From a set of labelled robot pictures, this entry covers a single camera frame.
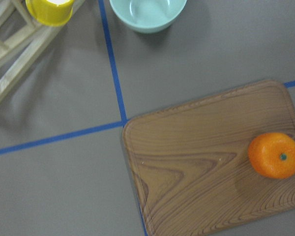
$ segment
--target dish rack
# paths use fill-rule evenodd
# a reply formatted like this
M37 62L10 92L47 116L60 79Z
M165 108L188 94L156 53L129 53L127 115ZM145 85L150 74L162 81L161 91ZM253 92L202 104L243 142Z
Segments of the dish rack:
M73 14L83 2L75 0ZM0 40L0 68L16 57L0 78L0 103L62 29L38 23L28 13L23 0L0 0L0 28L15 12L21 15L25 25L7 39Z

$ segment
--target light blue bowl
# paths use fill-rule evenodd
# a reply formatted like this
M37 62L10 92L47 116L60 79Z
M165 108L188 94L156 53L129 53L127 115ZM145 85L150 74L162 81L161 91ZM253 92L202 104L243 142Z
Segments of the light blue bowl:
M187 0L110 0L115 14L129 28L155 33L167 28L180 14Z

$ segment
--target wood grain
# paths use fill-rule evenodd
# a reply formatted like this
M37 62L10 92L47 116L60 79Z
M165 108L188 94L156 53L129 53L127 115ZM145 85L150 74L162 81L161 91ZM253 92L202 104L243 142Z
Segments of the wood grain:
M295 175L260 176L247 148L295 139L284 85L262 81L131 120L123 140L149 236L202 236L295 208Z

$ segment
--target orange fruit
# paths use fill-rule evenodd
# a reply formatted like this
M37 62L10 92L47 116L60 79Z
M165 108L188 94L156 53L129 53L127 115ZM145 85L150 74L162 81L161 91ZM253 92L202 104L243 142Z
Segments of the orange fruit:
M288 178L295 174L295 141L283 133L264 133L249 145L248 157L259 174Z

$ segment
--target wooden tray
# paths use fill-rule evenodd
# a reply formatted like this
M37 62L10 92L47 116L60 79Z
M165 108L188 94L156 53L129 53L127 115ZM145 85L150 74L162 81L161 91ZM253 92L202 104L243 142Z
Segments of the wooden tray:
M131 120L123 140L148 235L207 235L295 208L295 175L262 177L247 157L271 131L295 139L292 101L275 81Z

